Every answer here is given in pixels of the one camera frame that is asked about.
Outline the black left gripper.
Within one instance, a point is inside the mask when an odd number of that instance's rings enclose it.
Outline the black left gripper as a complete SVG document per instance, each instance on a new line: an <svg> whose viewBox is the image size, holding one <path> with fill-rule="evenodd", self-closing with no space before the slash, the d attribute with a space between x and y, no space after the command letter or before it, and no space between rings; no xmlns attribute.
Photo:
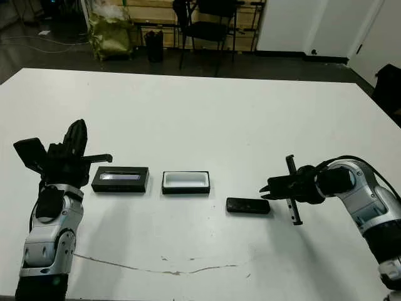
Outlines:
<svg viewBox="0 0 401 301"><path fill-rule="evenodd" d="M41 180L45 184L67 184L76 188L86 186L92 163L112 162L111 154L84 156L87 127L83 119L73 122L63 144L50 144L44 160Z"/></svg>

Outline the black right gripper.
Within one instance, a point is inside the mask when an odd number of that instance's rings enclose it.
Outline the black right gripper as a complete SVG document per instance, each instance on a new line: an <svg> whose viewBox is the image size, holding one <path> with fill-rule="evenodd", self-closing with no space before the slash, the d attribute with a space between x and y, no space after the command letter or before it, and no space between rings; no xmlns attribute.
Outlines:
<svg viewBox="0 0 401 301"><path fill-rule="evenodd" d="M292 223L296 226L302 225L303 222L299 216L299 211L297 203L310 203L310 204L320 204L324 201L324 197L318 192L314 179L312 177L307 177L307 175L315 170L312 165L301 166L298 169L294 163L294 155L286 156L286 164L288 167L289 174L292 176L299 176L301 181L300 186L296 187L295 197L288 198L286 200L289 212L291 214ZM270 191L270 187L267 185L259 190L260 193ZM261 196L262 199L274 200L274 196L271 194L265 194Z"/></svg>

